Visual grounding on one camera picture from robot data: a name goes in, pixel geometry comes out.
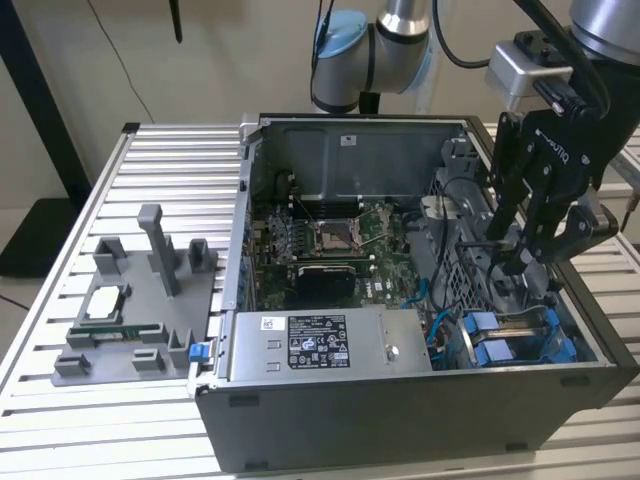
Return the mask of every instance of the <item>gray plastic peg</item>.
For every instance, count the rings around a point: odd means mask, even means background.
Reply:
[[[175,257],[167,246],[167,240],[160,226],[162,208],[158,204],[145,204],[138,213],[138,225],[144,230],[151,243],[153,263],[160,273],[164,290],[170,297],[180,293],[180,284],[174,272]]]

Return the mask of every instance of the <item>open computer tower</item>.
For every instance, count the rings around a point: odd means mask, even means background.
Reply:
[[[226,309],[190,379],[224,471],[533,451],[638,373],[569,262],[491,265],[476,118],[245,133]]]

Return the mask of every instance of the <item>label sticker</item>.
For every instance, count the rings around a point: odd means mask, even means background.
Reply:
[[[342,135],[340,137],[341,147],[355,147],[358,142],[358,137],[355,135]]]
[[[349,339],[344,315],[289,317],[289,367],[349,367]]]
[[[284,331],[287,317],[262,317],[260,330],[280,330]]]

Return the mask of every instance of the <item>black stand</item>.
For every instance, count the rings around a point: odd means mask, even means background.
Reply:
[[[0,276],[43,277],[91,186],[11,0],[0,0],[0,52],[69,196],[36,201],[0,254]]]

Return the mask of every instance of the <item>aluminum extrusion table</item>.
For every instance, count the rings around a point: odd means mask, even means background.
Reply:
[[[162,204],[176,248],[205,237],[219,250],[211,324],[218,321],[238,145],[238,127],[226,125],[143,125],[120,137],[0,367],[0,478],[233,478],[219,471],[186,380],[55,388],[50,376],[95,269],[98,238],[148,248],[136,222],[143,202]],[[573,263],[640,360],[638,254],[617,236]],[[535,453],[281,478],[408,477],[640,478],[640,378],[606,408],[574,415]]]

